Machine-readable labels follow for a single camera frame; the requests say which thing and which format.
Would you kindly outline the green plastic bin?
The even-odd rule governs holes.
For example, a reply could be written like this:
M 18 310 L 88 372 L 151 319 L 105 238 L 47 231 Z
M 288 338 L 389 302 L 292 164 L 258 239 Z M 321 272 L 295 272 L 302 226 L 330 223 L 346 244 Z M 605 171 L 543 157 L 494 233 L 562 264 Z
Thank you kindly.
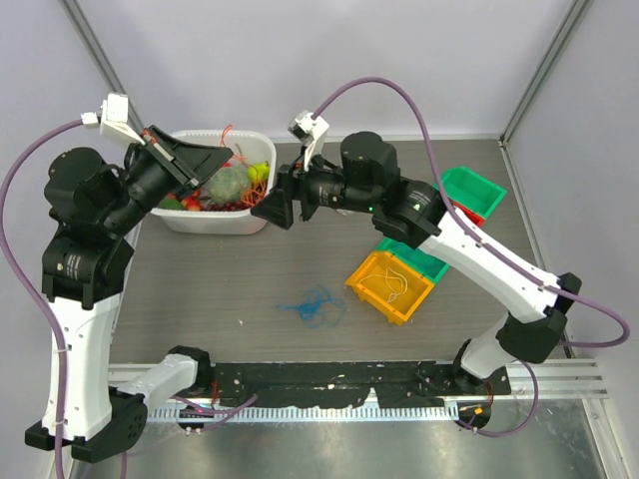
M 506 189 L 469 167 L 447 170 L 441 176 L 447 195 L 475 215 L 488 219 L 506 196 Z
M 394 254 L 403 263 L 423 274 L 433 283 L 438 283 L 449 269 L 446 262 L 393 239 L 384 238 L 375 249 Z

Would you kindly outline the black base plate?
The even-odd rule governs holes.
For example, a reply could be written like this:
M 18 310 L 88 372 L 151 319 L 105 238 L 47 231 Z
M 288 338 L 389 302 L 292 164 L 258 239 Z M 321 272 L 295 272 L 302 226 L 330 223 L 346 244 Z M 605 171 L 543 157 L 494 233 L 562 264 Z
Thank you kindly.
M 370 393 L 380 408 L 438 406 L 446 398 L 511 393 L 506 369 L 485 383 L 460 385 L 441 361 L 236 362 L 213 367 L 212 388 L 223 406 L 255 397 L 256 407 L 344 409 L 363 406 Z

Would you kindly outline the aluminium frame post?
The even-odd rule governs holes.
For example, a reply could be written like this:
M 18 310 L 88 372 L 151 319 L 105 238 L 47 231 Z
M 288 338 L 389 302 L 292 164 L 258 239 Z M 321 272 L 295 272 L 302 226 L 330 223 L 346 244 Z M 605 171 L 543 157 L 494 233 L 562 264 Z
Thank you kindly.
M 541 60 L 535 68 L 531 79 L 526 85 L 515 109 L 499 137 L 500 145 L 503 148 L 506 148 L 514 138 L 521 123 L 532 107 L 535 99 L 540 94 L 545 83 L 549 80 L 553 69 L 558 64 L 563 52 L 567 48 L 571 38 L 582 23 L 592 4 L 592 0 L 573 0 L 570 2 L 568 10 L 553 34 L 549 45 L 545 49 Z
M 80 2 L 77 0 L 59 0 L 58 3 L 76 31 L 78 38 L 87 50 L 89 57 L 109 88 L 109 91 L 127 94 L 124 84 L 117 74 L 88 17 L 84 13 Z

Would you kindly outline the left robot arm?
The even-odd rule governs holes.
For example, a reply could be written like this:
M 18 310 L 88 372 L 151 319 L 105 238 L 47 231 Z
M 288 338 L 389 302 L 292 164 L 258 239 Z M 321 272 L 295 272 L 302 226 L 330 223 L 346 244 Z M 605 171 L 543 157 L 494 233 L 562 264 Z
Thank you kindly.
M 148 414 L 168 399 L 211 390 L 211 358 L 197 347 L 172 348 L 119 387 L 108 382 L 109 354 L 134 254 L 128 234 L 166 196 L 189 195 L 232 155 L 149 127 L 122 166 L 88 147 L 52 162 L 44 195 L 58 227 L 43 253 L 42 291 L 61 329 L 64 344 L 53 362 L 66 364 L 66 393 L 51 395 L 44 417 L 26 431 L 29 446 L 66 446 L 73 458 L 97 463 L 131 449 Z

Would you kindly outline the near green plastic bin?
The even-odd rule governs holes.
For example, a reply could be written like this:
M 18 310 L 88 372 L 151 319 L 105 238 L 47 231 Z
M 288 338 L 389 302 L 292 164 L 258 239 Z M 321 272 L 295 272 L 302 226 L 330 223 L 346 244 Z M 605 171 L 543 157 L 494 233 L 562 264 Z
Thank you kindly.
M 423 274 L 433 283 L 438 283 L 449 269 L 446 262 L 393 239 L 384 238 L 375 249 L 394 254 L 403 263 Z

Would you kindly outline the red plastic bin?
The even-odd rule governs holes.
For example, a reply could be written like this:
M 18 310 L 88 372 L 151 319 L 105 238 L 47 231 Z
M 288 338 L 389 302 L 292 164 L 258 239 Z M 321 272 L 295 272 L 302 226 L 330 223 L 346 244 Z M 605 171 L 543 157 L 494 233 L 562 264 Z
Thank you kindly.
M 482 217 L 481 215 L 475 213 L 474 211 L 464 207 L 464 206 L 460 206 L 459 207 L 464 214 L 478 227 L 482 227 L 485 223 L 485 218 Z

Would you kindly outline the dark red grape bunch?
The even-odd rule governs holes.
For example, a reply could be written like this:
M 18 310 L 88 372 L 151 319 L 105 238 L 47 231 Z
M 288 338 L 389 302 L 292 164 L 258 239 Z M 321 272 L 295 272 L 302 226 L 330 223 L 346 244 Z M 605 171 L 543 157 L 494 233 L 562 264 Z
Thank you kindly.
M 251 205 L 245 202 L 229 202 L 224 204 L 209 203 L 203 206 L 203 210 L 214 213 L 235 213 L 248 210 L 250 207 Z

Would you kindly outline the white fruit basket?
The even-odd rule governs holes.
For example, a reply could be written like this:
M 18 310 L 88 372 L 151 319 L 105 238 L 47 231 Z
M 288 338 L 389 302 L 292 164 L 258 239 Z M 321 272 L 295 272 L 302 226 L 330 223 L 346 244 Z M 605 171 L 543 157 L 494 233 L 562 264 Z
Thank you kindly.
M 222 130 L 184 130 L 174 137 L 194 144 L 230 148 L 234 155 L 222 168 L 237 167 L 244 170 L 249 165 L 268 163 L 270 174 L 266 182 L 254 185 L 242 197 L 240 202 L 255 206 L 274 186 L 277 169 L 277 153 L 274 143 L 265 135 L 257 132 L 234 130 L 231 125 Z M 202 206 L 212 203 L 207 190 L 208 182 L 201 186 L 200 202 Z M 160 218 L 172 231 L 185 234 L 203 235 L 251 235 L 261 230 L 266 222 L 251 215 L 251 208 L 235 213 L 168 211 L 155 208 L 151 214 Z

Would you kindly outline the aluminium frame post right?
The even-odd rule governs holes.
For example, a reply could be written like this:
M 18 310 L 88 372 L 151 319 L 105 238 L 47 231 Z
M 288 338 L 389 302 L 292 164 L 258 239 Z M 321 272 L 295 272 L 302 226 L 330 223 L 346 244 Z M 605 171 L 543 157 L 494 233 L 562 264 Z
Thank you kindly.
M 571 38 L 582 23 L 592 4 L 592 0 L 573 0 L 570 2 L 568 10 L 553 34 L 549 45 L 545 49 L 541 60 L 535 68 L 531 79 L 526 85 L 515 109 L 499 137 L 500 145 L 503 148 L 506 148 L 514 138 L 521 123 L 532 107 L 535 99 L 540 94 L 545 83 L 549 80 L 553 69 L 558 64 L 563 52 L 567 48 Z

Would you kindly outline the yellow plastic bin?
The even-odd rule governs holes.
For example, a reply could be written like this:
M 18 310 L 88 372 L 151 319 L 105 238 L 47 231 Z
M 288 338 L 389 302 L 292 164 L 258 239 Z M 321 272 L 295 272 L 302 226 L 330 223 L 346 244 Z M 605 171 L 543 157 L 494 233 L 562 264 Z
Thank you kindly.
M 344 284 L 396 325 L 409 322 L 435 287 L 394 254 L 381 250 L 372 252 Z

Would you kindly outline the green melon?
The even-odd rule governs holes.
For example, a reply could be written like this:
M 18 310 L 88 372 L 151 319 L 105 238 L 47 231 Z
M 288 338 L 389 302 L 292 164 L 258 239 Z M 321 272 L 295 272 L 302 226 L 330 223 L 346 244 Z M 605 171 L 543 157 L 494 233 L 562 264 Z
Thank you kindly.
M 246 170 L 226 167 L 218 170 L 208 181 L 207 190 L 216 205 L 237 203 L 252 185 Z

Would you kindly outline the green lime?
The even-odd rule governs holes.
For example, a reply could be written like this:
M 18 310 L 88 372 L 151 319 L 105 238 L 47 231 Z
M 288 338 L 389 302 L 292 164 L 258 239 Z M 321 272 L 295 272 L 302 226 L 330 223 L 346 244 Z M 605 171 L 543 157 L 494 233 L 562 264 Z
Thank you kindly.
M 177 199 L 164 198 L 159 203 L 158 208 L 162 210 L 168 210 L 168 211 L 182 211 L 184 209 L 184 205 Z

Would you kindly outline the far green plastic bin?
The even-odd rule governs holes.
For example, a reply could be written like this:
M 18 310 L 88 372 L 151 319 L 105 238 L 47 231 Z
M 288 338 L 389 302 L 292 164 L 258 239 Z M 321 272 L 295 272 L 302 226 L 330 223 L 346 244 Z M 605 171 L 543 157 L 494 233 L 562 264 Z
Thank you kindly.
M 469 167 L 447 170 L 441 176 L 447 195 L 475 215 L 488 219 L 506 196 L 506 189 Z

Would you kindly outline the strawberry pile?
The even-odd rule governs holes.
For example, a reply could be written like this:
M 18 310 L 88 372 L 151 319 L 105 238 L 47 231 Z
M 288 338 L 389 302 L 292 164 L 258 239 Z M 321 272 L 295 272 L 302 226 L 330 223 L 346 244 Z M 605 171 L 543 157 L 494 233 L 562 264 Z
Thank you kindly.
M 178 198 L 174 194 L 168 194 L 167 198 L 179 200 L 184 205 L 184 211 L 201 212 L 203 210 L 203 206 L 200 202 L 200 193 L 198 191 L 195 191 L 190 196 L 184 198 Z

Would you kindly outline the green pear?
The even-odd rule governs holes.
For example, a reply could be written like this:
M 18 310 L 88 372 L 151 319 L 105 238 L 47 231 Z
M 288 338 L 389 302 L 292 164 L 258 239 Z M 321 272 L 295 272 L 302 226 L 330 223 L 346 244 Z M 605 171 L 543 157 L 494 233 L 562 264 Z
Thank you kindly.
M 266 182 L 270 174 L 270 165 L 268 163 L 249 165 L 247 174 L 254 185 Z

